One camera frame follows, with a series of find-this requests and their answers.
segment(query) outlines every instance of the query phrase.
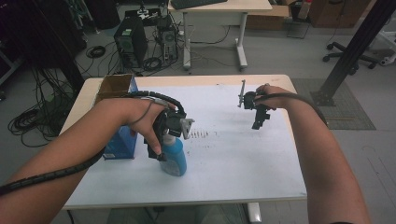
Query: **caster wheel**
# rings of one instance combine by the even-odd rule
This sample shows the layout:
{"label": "caster wheel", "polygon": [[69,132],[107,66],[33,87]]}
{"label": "caster wheel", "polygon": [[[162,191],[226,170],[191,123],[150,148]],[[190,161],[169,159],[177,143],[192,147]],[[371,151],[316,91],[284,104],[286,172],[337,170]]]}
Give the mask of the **caster wheel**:
{"label": "caster wheel", "polygon": [[391,61],[390,60],[390,57],[385,57],[381,62],[380,62],[380,64],[382,65],[382,66],[385,66],[385,65],[388,65],[388,64],[390,64],[390,63],[393,63],[394,61]]}
{"label": "caster wheel", "polygon": [[376,63],[370,63],[369,68],[373,69],[373,68],[375,68],[375,66],[376,66]]}
{"label": "caster wheel", "polygon": [[332,48],[334,48],[333,44],[329,44],[328,46],[326,46],[326,49],[332,49]]}
{"label": "caster wheel", "polygon": [[329,60],[330,60],[330,57],[328,55],[324,56],[322,59],[322,61],[325,63],[328,62]]}

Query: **blue spray bottle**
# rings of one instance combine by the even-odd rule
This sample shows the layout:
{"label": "blue spray bottle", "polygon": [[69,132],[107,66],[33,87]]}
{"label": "blue spray bottle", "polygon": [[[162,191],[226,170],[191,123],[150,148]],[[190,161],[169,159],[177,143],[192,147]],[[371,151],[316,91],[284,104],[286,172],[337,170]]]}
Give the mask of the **blue spray bottle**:
{"label": "blue spray bottle", "polygon": [[166,161],[160,161],[161,168],[169,175],[182,176],[186,173],[187,163],[180,139],[166,134],[163,136],[163,153]]}

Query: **computer tower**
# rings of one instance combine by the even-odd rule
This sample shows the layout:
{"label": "computer tower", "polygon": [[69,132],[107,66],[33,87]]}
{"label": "computer tower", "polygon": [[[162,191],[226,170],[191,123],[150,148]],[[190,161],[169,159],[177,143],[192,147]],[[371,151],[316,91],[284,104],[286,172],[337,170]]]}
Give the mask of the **computer tower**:
{"label": "computer tower", "polygon": [[177,59],[177,29],[168,16],[161,18],[157,25],[159,41],[165,61]]}
{"label": "computer tower", "polygon": [[114,34],[114,40],[124,67],[142,66],[148,42],[141,18],[125,18]]}
{"label": "computer tower", "polygon": [[166,31],[161,31],[163,59],[173,61],[177,58],[177,32],[171,26]]}

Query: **forearm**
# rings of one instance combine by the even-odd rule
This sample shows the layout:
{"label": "forearm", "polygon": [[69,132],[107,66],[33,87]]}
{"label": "forearm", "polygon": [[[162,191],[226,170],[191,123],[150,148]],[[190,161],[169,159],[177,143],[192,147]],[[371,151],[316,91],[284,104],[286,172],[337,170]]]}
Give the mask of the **forearm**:
{"label": "forearm", "polygon": [[332,133],[310,105],[291,100],[286,109],[307,188],[310,221],[369,222],[358,182]]}
{"label": "forearm", "polygon": [[[8,182],[67,168],[88,160],[106,145],[109,138],[125,122],[124,107],[125,105],[121,106],[117,100],[99,103],[22,166]],[[50,222],[74,191],[84,173],[19,189],[1,197],[0,222],[35,223],[34,219],[37,216],[37,223]]]}

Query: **hand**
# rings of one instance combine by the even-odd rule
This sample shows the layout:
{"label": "hand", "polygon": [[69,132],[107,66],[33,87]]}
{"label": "hand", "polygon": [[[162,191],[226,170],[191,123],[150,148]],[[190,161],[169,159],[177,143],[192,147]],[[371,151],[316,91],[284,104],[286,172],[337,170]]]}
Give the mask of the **hand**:
{"label": "hand", "polygon": [[127,124],[131,130],[142,134],[157,155],[161,154],[161,144],[155,135],[152,125],[157,116],[164,110],[152,100],[125,99],[132,102],[127,111]]}
{"label": "hand", "polygon": [[[270,86],[270,85],[262,85],[256,89],[256,92],[260,92],[260,91],[263,91],[266,94],[284,93],[284,92],[291,93],[290,91],[286,91],[285,89],[282,89],[280,87]],[[267,105],[273,109],[277,109],[277,108],[285,108],[289,100],[290,98],[286,98],[286,97],[275,97],[265,101],[256,102],[256,104]]]}

